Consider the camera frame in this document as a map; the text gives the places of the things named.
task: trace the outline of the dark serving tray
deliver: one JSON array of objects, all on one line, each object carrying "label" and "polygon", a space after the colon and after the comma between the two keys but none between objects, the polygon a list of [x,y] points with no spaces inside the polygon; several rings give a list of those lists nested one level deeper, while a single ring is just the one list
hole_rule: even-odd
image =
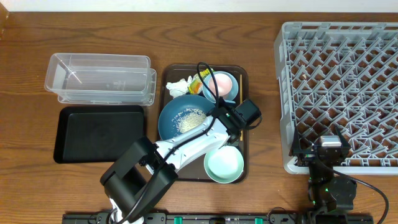
[{"label": "dark serving tray", "polygon": [[140,106],[69,106],[60,112],[54,161],[114,162],[143,134]]},{"label": "dark serving tray", "polygon": [[[160,112],[163,110],[164,106],[170,102],[173,97],[170,96],[169,90],[166,89],[166,84],[168,82],[178,82],[182,78],[187,79],[190,75],[194,76],[197,73],[196,65],[170,65],[163,72],[162,84],[160,87]],[[243,100],[248,97],[249,93],[249,83],[248,74],[246,71],[239,66],[226,66],[226,65],[211,65],[215,71],[224,71],[232,74],[236,81],[239,83],[239,92],[234,101],[236,105],[239,105]],[[233,183],[239,183],[243,181],[248,172],[249,157],[248,157],[248,133],[243,131],[242,137],[236,146],[243,155],[244,159],[244,170],[240,178],[235,180]],[[205,155],[199,157],[195,161],[191,162],[185,166],[182,170],[178,172],[178,180],[182,181],[197,181],[197,182],[214,182],[210,177],[207,176],[204,168]]]}]

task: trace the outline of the light green cup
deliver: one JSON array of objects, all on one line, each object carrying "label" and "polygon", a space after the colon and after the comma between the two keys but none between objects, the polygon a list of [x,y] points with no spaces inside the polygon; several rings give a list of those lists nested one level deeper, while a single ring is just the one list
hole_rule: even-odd
[{"label": "light green cup", "polygon": [[243,156],[236,147],[224,146],[208,152],[205,170],[215,182],[227,184],[238,179],[243,172]]}]

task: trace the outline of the wire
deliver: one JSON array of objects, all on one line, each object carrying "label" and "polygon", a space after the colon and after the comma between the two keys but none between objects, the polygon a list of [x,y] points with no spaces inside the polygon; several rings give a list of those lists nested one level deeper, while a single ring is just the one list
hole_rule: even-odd
[{"label": "wire", "polygon": [[[211,77],[213,78],[213,81],[214,81],[214,86],[215,86],[215,89],[216,89],[216,95],[214,95],[214,93],[210,91],[210,89],[208,88],[208,86],[205,84],[205,82],[203,81],[202,77],[200,76],[200,70],[199,70],[199,66],[200,66],[200,65],[204,65],[206,68],[209,69],[210,74],[211,74]],[[205,62],[199,62],[198,65],[197,65],[197,72],[198,72],[199,79],[200,79],[200,81],[202,82],[203,86],[204,86],[205,88],[207,88],[207,89],[209,90],[209,92],[210,92],[211,94],[213,94],[213,96],[215,97],[215,100],[216,100],[215,110],[218,110],[218,105],[219,105],[219,101],[220,101],[219,95],[218,95],[218,86],[217,86],[217,82],[216,82],[216,78],[215,78],[215,76],[214,76],[214,73],[213,73],[213,71],[211,70],[211,67],[210,67],[207,63],[205,63]],[[127,221],[127,219],[129,219],[129,217],[131,216],[131,214],[135,211],[135,209],[138,207],[138,205],[140,204],[140,202],[141,202],[142,199],[144,198],[145,194],[147,193],[147,191],[148,191],[148,189],[149,189],[149,186],[150,186],[151,184],[153,184],[153,180],[156,178],[156,176],[157,176],[157,174],[159,173],[159,171],[163,168],[163,166],[164,166],[164,164],[166,163],[167,159],[168,159],[179,147],[181,147],[181,146],[183,146],[184,144],[186,144],[186,143],[188,143],[188,142],[190,142],[190,141],[192,141],[192,140],[194,140],[194,139],[196,139],[196,138],[199,138],[200,136],[206,134],[206,133],[213,127],[215,121],[216,121],[216,118],[213,118],[213,119],[211,120],[211,123],[210,123],[209,127],[206,129],[206,131],[203,131],[203,132],[201,132],[200,134],[197,134],[196,136],[191,137],[191,138],[185,140],[184,142],[181,142],[181,143],[178,144],[177,146],[173,147],[173,148],[167,153],[167,155],[164,157],[162,163],[158,166],[158,168],[155,170],[155,172],[154,172],[154,174],[152,175],[152,177],[150,177],[148,183],[145,185],[144,190],[142,191],[141,195],[139,196],[137,202],[136,202],[136,203],[134,204],[134,206],[130,209],[129,213],[128,213],[124,218],[122,218],[122,220],[118,221],[116,224],[122,224],[122,223],[124,223],[125,221]]]},{"label": "wire", "polygon": [[353,180],[353,181],[356,181],[356,182],[358,182],[358,183],[360,183],[360,184],[362,184],[362,185],[365,185],[365,186],[369,187],[370,189],[375,190],[377,193],[379,193],[379,194],[383,197],[384,203],[386,204],[386,206],[384,207],[383,215],[381,216],[380,220],[379,220],[378,223],[377,223],[377,224],[382,224],[383,221],[384,221],[384,219],[385,219],[386,216],[387,216],[388,209],[389,209],[389,202],[388,202],[387,196],[386,196],[381,190],[379,190],[377,187],[375,187],[375,186],[373,186],[373,185],[371,185],[371,184],[368,184],[368,183],[366,183],[365,181],[359,180],[359,179],[354,178],[354,177],[352,177],[352,176],[350,176],[350,175],[343,174],[343,173],[341,173],[341,172],[338,172],[338,171],[336,171],[336,170],[334,170],[334,169],[332,169],[332,168],[326,166],[326,165],[320,160],[319,155],[317,155],[317,158],[318,158],[318,161],[322,164],[322,166],[323,166],[324,168],[328,169],[329,171],[332,171],[332,172],[334,172],[335,174],[337,174],[337,175],[339,175],[339,176],[346,177],[346,178],[348,178],[348,179],[350,179],[350,180]]},{"label": "wire", "polygon": [[[287,213],[287,210],[284,209],[284,208],[282,208],[282,207],[275,207],[275,208],[271,209],[271,210],[269,211],[269,213],[267,214],[267,221],[269,222],[269,224],[272,224],[271,221],[270,221],[270,217],[269,217],[269,216],[272,214],[272,212],[273,212],[275,209],[282,209],[283,211],[285,211],[285,212]],[[287,215],[288,215],[294,222],[296,222],[296,219],[293,218],[290,214],[287,213]]]}]

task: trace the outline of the wooden table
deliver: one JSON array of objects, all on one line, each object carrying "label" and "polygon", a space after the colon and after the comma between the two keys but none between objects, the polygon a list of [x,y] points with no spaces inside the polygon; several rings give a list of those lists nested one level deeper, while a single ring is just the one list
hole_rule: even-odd
[{"label": "wooden table", "polygon": [[[160,77],[173,63],[240,65],[250,98],[263,113],[250,131],[249,175],[237,185],[177,182],[157,208],[178,213],[304,211],[307,175],[282,166],[280,96],[272,46],[285,21],[397,22],[397,14],[312,13],[11,13],[0,40],[0,222],[60,223],[65,212],[95,212],[110,203],[100,177],[111,165],[56,164],[58,114],[66,106],[44,90],[49,58],[57,52],[148,55],[158,72],[157,98],[145,108],[155,140]],[[359,177],[390,200],[385,223],[398,219],[397,177]],[[358,186],[356,213],[379,220],[384,201]]]}]

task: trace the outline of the clear plastic container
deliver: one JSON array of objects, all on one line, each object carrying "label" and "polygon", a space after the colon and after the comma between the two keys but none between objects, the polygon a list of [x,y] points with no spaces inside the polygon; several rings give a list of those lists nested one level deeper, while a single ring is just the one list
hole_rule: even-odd
[{"label": "clear plastic container", "polygon": [[152,105],[156,71],[140,55],[53,54],[44,88],[61,103]]}]

